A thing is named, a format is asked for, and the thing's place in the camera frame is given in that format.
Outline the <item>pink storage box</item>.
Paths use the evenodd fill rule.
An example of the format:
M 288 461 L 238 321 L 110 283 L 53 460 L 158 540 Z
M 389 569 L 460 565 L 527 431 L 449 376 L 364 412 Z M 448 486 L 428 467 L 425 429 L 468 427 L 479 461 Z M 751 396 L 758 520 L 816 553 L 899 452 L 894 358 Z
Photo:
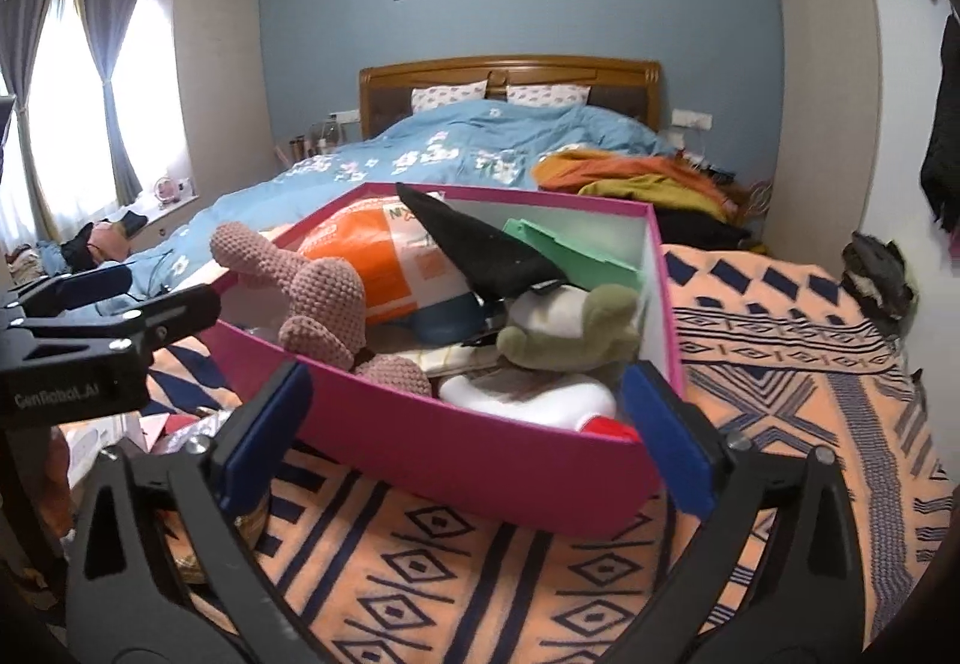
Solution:
M 281 237 L 263 237 L 298 253 L 319 222 L 359 199 L 397 196 L 395 185 L 366 183 Z M 649 206 L 550 191 L 412 188 L 497 229 L 503 230 L 508 219 L 526 219 L 635 266 L 643 276 L 644 304 L 638 355 L 581 375 L 612 391 L 617 412 L 627 363 L 649 360 L 667 381 L 680 381 L 661 235 Z M 433 393 L 423 398 L 283 349 L 277 331 L 288 310 L 285 295 L 218 268 L 215 287 L 223 308 L 218 323 L 205 332 L 213 360 L 241 398 L 254 396 L 282 363 L 304 363 L 313 382 L 313 402 L 299 438 L 324 455 L 460 511 L 589 539 L 617 533 L 658 487 L 654 464 L 639 441 L 485 416 L 438 398 L 443 378 L 503 366 L 526 370 L 496 349 L 498 332 L 516 299 L 487 305 L 477 297 L 483 325 L 464 341 L 433 344 L 405 323 L 366 322 L 366 341 L 374 355 L 400 355 L 425 371 Z

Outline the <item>orange patterned blanket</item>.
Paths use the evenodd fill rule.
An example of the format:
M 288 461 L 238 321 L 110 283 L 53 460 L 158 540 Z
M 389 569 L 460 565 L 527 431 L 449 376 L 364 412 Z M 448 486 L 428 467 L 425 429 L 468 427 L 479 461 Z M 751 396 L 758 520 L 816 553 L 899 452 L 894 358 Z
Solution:
M 324 482 L 259 563 L 210 453 L 94 469 L 71 565 L 91 662 L 926 662 L 955 488 L 900 355 L 814 266 L 670 248 L 682 366 L 636 437 L 402 398 L 229 325 L 236 393 L 306 384 Z

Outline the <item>mustard yellow garment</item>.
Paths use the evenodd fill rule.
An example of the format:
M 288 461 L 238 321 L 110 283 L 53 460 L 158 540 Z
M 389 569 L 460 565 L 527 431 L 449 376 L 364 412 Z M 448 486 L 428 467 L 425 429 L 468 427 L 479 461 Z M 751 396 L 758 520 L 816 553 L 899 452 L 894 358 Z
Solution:
M 579 196 L 590 198 L 625 199 L 640 201 L 661 209 L 681 209 L 708 214 L 716 221 L 729 221 L 724 199 L 716 199 L 711 194 L 697 188 L 687 187 L 674 178 L 664 175 L 631 176 L 631 178 L 607 178 L 587 183 L 579 191 Z

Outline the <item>wooden headboard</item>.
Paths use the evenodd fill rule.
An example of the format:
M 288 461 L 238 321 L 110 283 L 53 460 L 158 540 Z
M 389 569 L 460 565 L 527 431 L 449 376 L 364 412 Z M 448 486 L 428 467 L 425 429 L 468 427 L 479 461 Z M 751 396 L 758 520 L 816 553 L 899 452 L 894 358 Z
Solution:
M 371 66 L 359 71 L 359 126 L 371 139 L 412 115 L 413 89 L 485 81 L 493 100 L 505 100 L 509 86 L 586 86 L 589 104 L 658 131 L 661 76 L 661 63 L 652 59 L 576 55 L 456 56 Z

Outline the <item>pink crochet teddy bear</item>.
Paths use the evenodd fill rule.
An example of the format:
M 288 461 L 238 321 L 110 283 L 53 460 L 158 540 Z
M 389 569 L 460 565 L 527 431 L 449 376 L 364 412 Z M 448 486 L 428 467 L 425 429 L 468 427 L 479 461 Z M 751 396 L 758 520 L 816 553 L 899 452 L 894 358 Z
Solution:
M 429 398 L 425 371 L 400 355 L 374 355 L 366 341 L 366 292 L 356 269 L 342 258 L 308 260 L 284 250 L 241 222 L 213 232 L 218 265 L 251 286 L 274 286 L 288 302 L 278 343 L 293 354 L 350 371 L 368 383 Z

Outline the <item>right patterned pillow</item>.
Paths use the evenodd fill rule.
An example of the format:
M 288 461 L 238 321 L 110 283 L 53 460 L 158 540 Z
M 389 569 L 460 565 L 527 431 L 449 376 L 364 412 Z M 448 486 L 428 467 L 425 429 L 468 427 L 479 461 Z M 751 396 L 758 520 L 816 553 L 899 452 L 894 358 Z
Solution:
M 581 84 L 509 84 L 506 100 L 531 109 L 567 109 L 586 105 L 590 87 Z

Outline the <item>orange white snack bag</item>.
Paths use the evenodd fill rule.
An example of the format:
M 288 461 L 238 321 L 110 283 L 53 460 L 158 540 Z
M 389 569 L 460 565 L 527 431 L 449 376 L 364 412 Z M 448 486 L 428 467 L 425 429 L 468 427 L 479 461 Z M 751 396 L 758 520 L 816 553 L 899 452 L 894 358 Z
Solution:
M 299 244 L 304 258 L 343 258 L 366 293 L 366 322 L 405 323 L 423 341 L 464 341 L 483 325 L 466 277 L 397 196 L 355 201 Z

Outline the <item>black pointed hat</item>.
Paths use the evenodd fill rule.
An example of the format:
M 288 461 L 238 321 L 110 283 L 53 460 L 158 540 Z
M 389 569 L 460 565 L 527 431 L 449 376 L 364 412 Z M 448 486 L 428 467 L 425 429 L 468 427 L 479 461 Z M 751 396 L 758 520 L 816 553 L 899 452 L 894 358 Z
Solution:
M 545 254 L 504 230 L 404 183 L 395 185 L 395 193 L 483 304 L 517 299 L 529 290 L 550 292 L 569 283 L 563 269 Z

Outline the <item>green cardboard box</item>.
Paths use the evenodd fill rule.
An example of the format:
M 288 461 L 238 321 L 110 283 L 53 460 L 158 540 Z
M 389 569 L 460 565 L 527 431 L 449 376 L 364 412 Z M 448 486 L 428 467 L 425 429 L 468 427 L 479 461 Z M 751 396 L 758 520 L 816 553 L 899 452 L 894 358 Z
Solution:
M 526 219 L 508 219 L 503 230 L 542 253 L 566 274 L 571 284 L 581 289 L 592 290 L 605 284 L 617 284 L 638 292 L 643 290 L 643 276 L 635 266 L 608 254 L 590 251 L 553 230 Z

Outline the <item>orange garment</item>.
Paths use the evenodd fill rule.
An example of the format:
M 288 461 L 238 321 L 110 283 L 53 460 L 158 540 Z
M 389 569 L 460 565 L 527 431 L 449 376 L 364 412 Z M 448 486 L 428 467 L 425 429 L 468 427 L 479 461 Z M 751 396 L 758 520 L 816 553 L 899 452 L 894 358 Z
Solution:
M 658 175 L 670 178 L 682 187 L 703 194 L 725 211 L 732 203 L 715 182 L 693 169 L 677 155 L 622 155 L 597 149 L 566 149 L 545 155 L 530 175 L 540 190 L 578 193 L 581 188 L 601 180 L 628 180 L 635 176 Z

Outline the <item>black garment on bed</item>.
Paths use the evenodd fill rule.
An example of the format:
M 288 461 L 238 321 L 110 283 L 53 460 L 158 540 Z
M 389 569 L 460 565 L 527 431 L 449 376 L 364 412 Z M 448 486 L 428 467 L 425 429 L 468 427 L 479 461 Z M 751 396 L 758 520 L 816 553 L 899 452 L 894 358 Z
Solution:
M 745 229 L 721 222 L 696 209 L 654 208 L 664 245 L 682 245 L 704 251 L 743 250 L 752 240 Z

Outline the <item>white bottle red cap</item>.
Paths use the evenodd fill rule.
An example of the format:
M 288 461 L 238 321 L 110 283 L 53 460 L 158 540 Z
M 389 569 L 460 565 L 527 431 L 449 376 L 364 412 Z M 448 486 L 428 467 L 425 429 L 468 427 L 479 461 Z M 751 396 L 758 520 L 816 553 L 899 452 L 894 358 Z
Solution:
M 438 398 L 460 409 L 539 427 L 563 428 L 638 443 L 635 427 L 617 417 L 617 400 L 596 378 L 519 368 L 443 378 Z

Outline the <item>left patterned pillow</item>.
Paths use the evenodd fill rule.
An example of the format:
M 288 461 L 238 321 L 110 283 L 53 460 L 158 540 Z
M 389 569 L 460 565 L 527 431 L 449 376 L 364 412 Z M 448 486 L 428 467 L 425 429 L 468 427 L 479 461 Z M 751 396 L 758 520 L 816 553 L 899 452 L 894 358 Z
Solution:
M 486 79 L 466 84 L 436 84 L 429 88 L 415 88 L 410 92 L 410 107 L 413 113 L 423 113 L 469 100 L 483 100 L 487 97 L 487 88 Z

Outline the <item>grey curtain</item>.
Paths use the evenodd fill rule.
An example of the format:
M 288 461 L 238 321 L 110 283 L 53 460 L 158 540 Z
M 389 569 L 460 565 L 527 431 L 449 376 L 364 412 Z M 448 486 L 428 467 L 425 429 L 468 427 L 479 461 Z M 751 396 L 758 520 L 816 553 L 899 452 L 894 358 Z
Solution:
M 116 94 L 112 87 L 117 59 L 124 46 L 128 24 L 137 3 L 139 0 L 76 0 L 76 9 L 82 20 L 89 53 L 101 81 L 107 150 L 117 203 L 121 206 L 132 205 L 142 193 L 139 177 L 133 170 L 125 148 L 119 125 Z
M 51 1 L 2 0 L 2 76 L 7 89 L 14 95 L 14 115 L 18 120 L 21 159 L 34 227 L 37 237 L 46 242 L 55 242 L 59 233 L 43 190 L 39 187 L 36 160 L 32 154 L 29 89 L 39 38 Z

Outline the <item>patterned pillow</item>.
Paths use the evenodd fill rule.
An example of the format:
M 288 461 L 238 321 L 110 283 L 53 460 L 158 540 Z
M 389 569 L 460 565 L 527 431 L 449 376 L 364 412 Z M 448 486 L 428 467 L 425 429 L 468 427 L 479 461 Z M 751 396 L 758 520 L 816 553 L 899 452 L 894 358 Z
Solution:
M 487 88 L 486 79 L 466 84 L 436 84 L 429 88 L 415 88 L 410 92 L 410 107 L 413 113 L 423 113 L 469 100 L 483 100 L 487 97 Z
M 590 87 L 581 84 L 509 84 L 506 100 L 531 109 L 567 109 L 586 105 Z

